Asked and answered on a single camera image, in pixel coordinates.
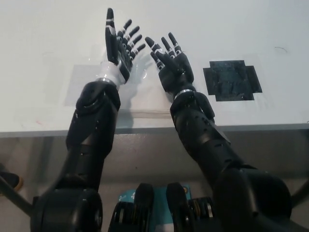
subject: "white tabletop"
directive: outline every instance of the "white tabletop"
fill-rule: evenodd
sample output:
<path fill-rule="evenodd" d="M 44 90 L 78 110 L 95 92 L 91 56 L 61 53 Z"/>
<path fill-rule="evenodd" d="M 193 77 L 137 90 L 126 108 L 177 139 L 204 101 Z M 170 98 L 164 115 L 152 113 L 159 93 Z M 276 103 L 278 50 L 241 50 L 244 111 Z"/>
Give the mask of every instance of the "white tabletop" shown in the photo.
<path fill-rule="evenodd" d="M 207 95 L 209 61 L 245 60 L 263 93 L 218 102 L 218 126 L 231 130 L 309 128 L 307 0 L 11 0 L 0 3 L 0 136 L 65 135 L 79 88 L 95 80 L 105 52 L 108 7 L 116 29 L 131 18 L 159 42 L 172 31 Z M 171 129 L 170 102 L 150 49 L 120 88 L 117 132 Z"/>

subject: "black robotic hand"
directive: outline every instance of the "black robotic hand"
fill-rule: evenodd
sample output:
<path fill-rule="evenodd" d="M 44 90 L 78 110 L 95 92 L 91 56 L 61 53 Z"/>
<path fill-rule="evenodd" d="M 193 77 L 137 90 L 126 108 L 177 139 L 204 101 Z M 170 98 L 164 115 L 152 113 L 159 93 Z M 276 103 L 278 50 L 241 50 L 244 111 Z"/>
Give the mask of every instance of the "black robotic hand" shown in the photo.
<path fill-rule="evenodd" d="M 135 39 L 131 40 L 131 37 L 140 30 L 140 27 L 137 26 L 126 35 L 126 29 L 131 24 L 132 20 L 130 19 L 126 22 L 124 28 L 116 34 L 113 10 L 112 8 L 107 10 L 105 27 L 107 59 L 119 68 L 125 81 L 128 81 L 130 77 L 133 59 L 146 46 L 142 44 L 138 48 L 134 48 L 134 45 L 141 40 L 142 35 L 138 35 Z"/>
<path fill-rule="evenodd" d="M 193 72 L 187 56 L 182 52 L 175 37 L 169 33 L 169 38 L 173 43 L 172 49 L 167 40 L 162 37 L 167 52 L 151 38 L 146 37 L 145 41 L 152 49 L 151 56 L 159 69 L 159 77 L 163 89 L 176 98 L 179 93 L 186 90 L 195 91 L 192 83 L 194 81 Z"/>

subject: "black tape square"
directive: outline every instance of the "black tape square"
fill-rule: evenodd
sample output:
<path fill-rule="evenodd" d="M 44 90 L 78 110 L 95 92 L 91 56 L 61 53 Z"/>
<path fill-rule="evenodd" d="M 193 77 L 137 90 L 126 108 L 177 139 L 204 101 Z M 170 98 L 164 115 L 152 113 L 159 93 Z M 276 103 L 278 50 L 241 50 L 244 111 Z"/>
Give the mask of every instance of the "black tape square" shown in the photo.
<path fill-rule="evenodd" d="M 243 60 L 211 61 L 204 68 L 209 95 L 217 102 L 252 101 L 253 93 L 262 93 L 254 66 L 246 66 Z"/>

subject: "gray floor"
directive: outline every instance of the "gray floor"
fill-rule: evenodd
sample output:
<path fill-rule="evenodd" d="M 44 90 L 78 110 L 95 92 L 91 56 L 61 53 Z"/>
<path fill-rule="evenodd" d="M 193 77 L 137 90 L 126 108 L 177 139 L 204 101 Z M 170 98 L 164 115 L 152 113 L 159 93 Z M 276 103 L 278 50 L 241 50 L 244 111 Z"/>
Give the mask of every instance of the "gray floor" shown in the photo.
<path fill-rule="evenodd" d="M 229 132 L 227 136 L 242 158 L 281 177 L 291 193 L 307 180 L 307 131 Z M 0 139 L 0 147 L 0 163 L 25 179 L 20 193 L 29 201 L 52 183 L 66 157 L 64 137 Z M 211 194 L 177 134 L 116 135 L 99 189 L 104 211 L 102 231 L 107 231 L 121 192 L 136 188 L 140 182 L 163 186 L 173 181 L 189 184 L 193 197 Z M 1 232 L 29 232 L 26 215 L 4 197 L 0 197 L 0 206 Z M 294 221 L 309 228 L 308 218 L 309 201 L 295 208 L 292 214 Z"/>

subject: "pencil mark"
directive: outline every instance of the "pencil mark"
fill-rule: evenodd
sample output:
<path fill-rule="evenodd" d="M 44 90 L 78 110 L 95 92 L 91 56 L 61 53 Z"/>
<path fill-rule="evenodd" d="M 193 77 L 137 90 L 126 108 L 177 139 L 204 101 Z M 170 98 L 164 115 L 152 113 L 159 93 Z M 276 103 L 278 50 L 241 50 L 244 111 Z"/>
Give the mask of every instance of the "pencil mark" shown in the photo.
<path fill-rule="evenodd" d="M 283 48 L 283 47 L 275 47 L 275 48 L 282 49 L 283 51 L 285 51 L 286 53 L 288 53 L 288 51 L 287 51 L 285 48 Z"/>

